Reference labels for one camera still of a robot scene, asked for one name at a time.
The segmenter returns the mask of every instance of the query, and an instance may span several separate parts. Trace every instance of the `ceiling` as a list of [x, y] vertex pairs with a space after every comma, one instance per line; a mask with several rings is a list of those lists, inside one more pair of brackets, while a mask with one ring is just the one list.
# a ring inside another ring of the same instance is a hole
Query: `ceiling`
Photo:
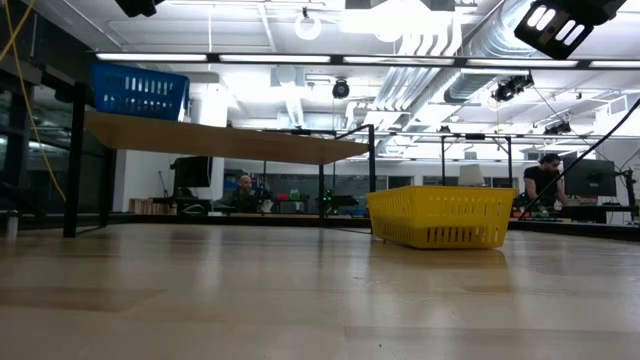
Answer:
[[[373, 33], [343, 32], [348, 19], [346, 16], [356, 14], [357, 18], [360, 14], [344, 10], [344, 0], [325, 1], [321, 10], [313, 10], [319, 6], [318, 3], [310, 6], [309, 12], [322, 19], [320, 35], [314, 40], [303, 40], [296, 35], [294, 23], [300, 14], [299, 8], [267, 4], [262, 12], [260, 6], [178, 6], [170, 4], [171, 1], [166, 0], [158, 6], [158, 13], [151, 18], [139, 16], [129, 19], [113, 0], [37, 1], [36, 9], [99, 51], [397, 54], [403, 46], [404, 38], [384, 42]], [[467, 36], [498, 2], [477, 0], [475, 11], [458, 14], [461, 36]], [[387, 19], [383, 16], [382, 20], [384, 23]], [[393, 23], [393, 15], [389, 15], [389, 21]], [[596, 28], [572, 57], [638, 58], [640, 37], [630, 36], [630, 29], [639, 25], [640, 0], [628, 0], [617, 18]], [[271, 86], [271, 69], [274, 66], [175, 64], [151, 67], [181, 73], [218, 73], [230, 94], [229, 118], [240, 126], [269, 126], [269, 120], [275, 120], [278, 113], [287, 111], [285, 97]], [[352, 90], [350, 98], [334, 100], [331, 95], [332, 84], [318, 83], [310, 88], [307, 83], [307, 88], [300, 95], [304, 112], [345, 115], [349, 103], [375, 99], [385, 81], [388, 81], [390, 70], [386, 67], [308, 66], [303, 71], [305, 74], [346, 78]], [[498, 123], [533, 124], [553, 119], [554, 111], [567, 109], [571, 109], [572, 121], [588, 125], [594, 119], [594, 109], [607, 105], [608, 100], [617, 99], [625, 93], [633, 93], [636, 89], [640, 91], [640, 74], [637, 72], [536, 70], [532, 75], [540, 94], [529, 89], [499, 111], [487, 105], [487, 91], [477, 92], [463, 106], [452, 107], [451, 111], [445, 109], [444, 115], [437, 115], [439, 111], [431, 111], [435, 109], [433, 107], [421, 108], [423, 111], [420, 114], [417, 111], [419, 109], [413, 106], [407, 111], [411, 113], [410, 117], [415, 118], [414, 125], [420, 122], [452, 124], [449, 119], [453, 115], [457, 120], [455, 126], [460, 131], [464, 131], [465, 126], [473, 128], [473, 131], [490, 131]], [[407, 76], [406, 84], [398, 85], [402, 88], [401, 92], [408, 91], [403, 86], [408, 88], [410, 80], [411, 76]], [[553, 110], [542, 101], [541, 96]]]

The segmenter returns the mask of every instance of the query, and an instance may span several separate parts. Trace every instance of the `man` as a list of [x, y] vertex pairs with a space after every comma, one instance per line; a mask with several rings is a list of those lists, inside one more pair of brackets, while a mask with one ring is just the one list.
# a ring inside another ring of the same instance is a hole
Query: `man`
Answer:
[[[524, 171], [525, 193], [529, 201], [537, 198], [542, 190], [553, 182], [560, 171], [560, 156], [547, 154], [540, 160], [540, 166], [530, 167]], [[564, 193], [564, 181], [560, 179], [554, 189], [547, 190], [540, 198], [539, 204], [545, 208], [553, 209], [556, 197], [560, 199], [562, 205], [567, 205], [569, 199]]]
[[248, 175], [240, 177], [239, 187], [226, 193], [216, 203], [236, 208], [238, 212], [256, 212], [258, 210], [258, 198], [251, 190], [251, 178]]

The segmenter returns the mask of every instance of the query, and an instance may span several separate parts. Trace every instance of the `yellow cable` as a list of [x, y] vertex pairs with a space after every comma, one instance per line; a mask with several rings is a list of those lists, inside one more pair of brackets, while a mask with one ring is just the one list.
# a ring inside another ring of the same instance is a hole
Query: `yellow cable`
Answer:
[[[9, 39], [9, 42], [7, 43], [7, 45], [4, 47], [4, 49], [2, 49], [2, 53], [0, 53], [0, 62], [2, 62], [2, 59], [4, 59], [5, 55], [7, 55], [7, 52], [9, 51], [9, 49], [12, 46], [15, 46], [16, 43], [16, 38], [18, 37], [18, 34], [20, 33], [20, 31], [22, 30], [22, 27], [24, 26], [24, 24], [27, 22], [27, 19], [29, 18], [29, 14], [31, 14], [31, 11], [33, 10], [33, 5], [35, 5], [36, 0], [31, 0], [31, 3], [29, 4], [29, 7], [27, 8], [27, 11], [24, 12], [24, 16], [22, 16], [22, 19], [20, 19], [20, 22], [18, 23], [18, 26], [16, 26], [16, 31], [12, 32], [11, 38]], [[7, 8], [7, 10], [9, 9], [9, 0], [5, 1], [5, 7]], [[7, 18], [7, 23], [9, 24], [9, 29], [11, 29], [11, 18]]]
[[[29, 5], [29, 9], [27, 10], [27, 13], [25, 13], [25, 16], [29, 15], [29, 12], [33, 7], [34, 2], [35, 0], [31, 1], [31, 4]], [[11, 41], [9, 44], [7, 44], [7, 46], [11, 46], [11, 48], [13, 48], [13, 55], [16, 60], [16, 68], [18, 69], [18, 77], [20, 78], [20, 87], [22, 88], [22, 96], [24, 97], [24, 102], [27, 106], [27, 113], [29, 114], [29, 120], [31, 121], [33, 134], [36, 136], [36, 140], [38, 140], [38, 145], [40, 145], [40, 153], [42, 154], [44, 163], [47, 165], [47, 169], [49, 170], [49, 176], [51, 176], [53, 185], [55, 185], [56, 189], [58, 190], [58, 193], [60, 194], [60, 197], [62, 197], [62, 200], [66, 202], [67, 197], [64, 196], [64, 191], [62, 191], [62, 188], [60, 188], [60, 185], [58, 185], [58, 181], [56, 180], [56, 177], [53, 174], [53, 170], [51, 169], [51, 164], [49, 163], [49, 158], [47, 157], [47, 154], [44, 151], [44, 147], [42, 146], [42, 141], [40, 141], [40, 134], [38, 134], [38, 128], [36, 127], [35, 121], [33, 121], [33, 112], [31, 111], [31, 104], [29, 101], [29, 96], [27, 95], [27, 88], [24, 85], [24, 77], [22, 75], [22, 68], [20, 67], [20, 59], [18, 58], [18, 49], [16, 48], [16, 44], [15, 44], [16, 33], [13, 32], [13, 26], [11, 25], [11, 12], [9, 11], [8, 1], [5, 3], [4, 10], [5, 10], [5, 14], [7, 15], [7, 23], [9, 24], [9, 33], [11, 34]]]

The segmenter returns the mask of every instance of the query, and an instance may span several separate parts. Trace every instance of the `computer monitor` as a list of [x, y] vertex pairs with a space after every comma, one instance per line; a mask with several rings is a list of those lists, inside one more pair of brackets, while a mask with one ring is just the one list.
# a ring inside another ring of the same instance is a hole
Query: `computer monitor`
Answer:
[[[564, 159], [565, 169], [574, 159]], [[576, 196], [617, 196], [616, 169], [612, 161], [582, 160], [564, 176], [565, 192]]]
[[212, 159], [206, 156], [179, 158], [173, 163], [176, 188], [209, 187]]

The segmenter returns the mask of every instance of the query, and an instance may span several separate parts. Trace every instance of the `black shirt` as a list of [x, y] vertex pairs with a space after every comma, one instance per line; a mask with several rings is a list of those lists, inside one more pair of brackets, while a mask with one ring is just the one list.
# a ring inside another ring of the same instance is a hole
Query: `black shirt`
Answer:
[[[530, 167], [524, 171], [524, 178], [531, 179], [536, 183], [536, 194], [540, 195], [540, 192], [544, 190], [549, 184], [553, 182], [558, 175], [560, 175], [560, 171], [554, 170], [551, 172], [542, 171], [538, 166]], [[546, 193], [540, 198], [540, 203], [546, 206], [553, 206], [556, 201], [556, 193], [557, 188], [549, 189]]]

